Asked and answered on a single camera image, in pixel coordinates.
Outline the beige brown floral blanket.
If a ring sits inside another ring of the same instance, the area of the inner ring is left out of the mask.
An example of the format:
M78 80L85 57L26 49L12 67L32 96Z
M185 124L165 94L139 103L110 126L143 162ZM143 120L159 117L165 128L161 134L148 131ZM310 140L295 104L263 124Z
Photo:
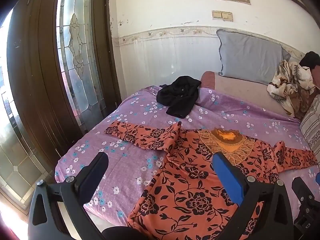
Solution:
M304 118L318 94L310 68L286 60L280 62L267 91L288 116L299 120Z

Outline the black crumpled garment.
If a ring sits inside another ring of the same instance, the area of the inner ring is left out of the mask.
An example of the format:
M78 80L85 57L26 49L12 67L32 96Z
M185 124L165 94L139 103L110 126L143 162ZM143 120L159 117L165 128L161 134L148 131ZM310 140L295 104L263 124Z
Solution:
M156 100L168 109L167 115L184 119L199 97L201 81L190 76L180 76L157 93Z

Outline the grey pillow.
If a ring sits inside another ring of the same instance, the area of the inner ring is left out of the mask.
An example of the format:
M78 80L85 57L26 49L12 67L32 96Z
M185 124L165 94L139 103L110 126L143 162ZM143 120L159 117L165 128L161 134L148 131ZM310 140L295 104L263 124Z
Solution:
M219 29L221 76L268 85L291 55L281 45L254 36Z

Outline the purple floral bed sheet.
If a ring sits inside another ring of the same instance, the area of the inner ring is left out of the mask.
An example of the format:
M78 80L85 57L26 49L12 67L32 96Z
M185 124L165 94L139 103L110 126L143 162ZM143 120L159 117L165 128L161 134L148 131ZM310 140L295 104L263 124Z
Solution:
M166 107L157 102L158 91L159 87L150 86L129 96L71 147L55 168L55 179L61 183L68 176L76 176L99 152L105 152L109 166L86 209L114 225L127 223L129 213L164 159L162 152L141 150L106 135L105 129L114 121L157 128L181 122L187 129L234 129L271 145L283 141L288 147L309 149L298 120L209 88L200 88L192 111L180 120L167 115Z

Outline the orange black floral garment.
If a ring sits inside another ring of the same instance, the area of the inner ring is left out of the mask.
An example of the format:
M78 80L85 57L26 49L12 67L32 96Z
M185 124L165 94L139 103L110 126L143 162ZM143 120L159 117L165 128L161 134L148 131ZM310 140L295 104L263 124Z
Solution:
M212 168L221 152L245 176L275 183L281 172L316 165L310 150L270 145L238 131L149 128L115 121L106 134L143 150L165 152L161 168L129 214L127 224L149 239L216 239L236 211Z

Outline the striped pillow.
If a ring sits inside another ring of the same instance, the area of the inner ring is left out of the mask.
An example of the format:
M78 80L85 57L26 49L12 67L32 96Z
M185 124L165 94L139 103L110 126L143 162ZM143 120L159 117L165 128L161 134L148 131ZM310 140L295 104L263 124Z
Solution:
M314 98L308 112L300 123L300 131L319 164L319 98Z

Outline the beige wall switch plate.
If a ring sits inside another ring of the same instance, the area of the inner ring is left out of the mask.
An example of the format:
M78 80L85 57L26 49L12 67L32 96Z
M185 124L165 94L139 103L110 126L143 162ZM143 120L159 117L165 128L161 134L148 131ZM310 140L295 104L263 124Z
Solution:
M227 11L212 11L212 18L217 20L233 22L233 14Z

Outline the brown door with stained glass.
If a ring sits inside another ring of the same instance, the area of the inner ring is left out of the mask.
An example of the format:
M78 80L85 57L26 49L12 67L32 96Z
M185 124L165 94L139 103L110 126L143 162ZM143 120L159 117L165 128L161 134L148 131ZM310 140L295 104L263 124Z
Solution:
M120 103L108 2L1 0L1 201L22 217Z

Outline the dark garment by blanket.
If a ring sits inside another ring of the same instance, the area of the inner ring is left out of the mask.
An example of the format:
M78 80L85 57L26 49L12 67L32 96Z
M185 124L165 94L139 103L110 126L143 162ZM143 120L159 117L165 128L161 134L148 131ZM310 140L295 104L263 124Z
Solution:
M320 56L314 51L306 53L299 63L302 67L308 67L314 69L316 66L320 66Z

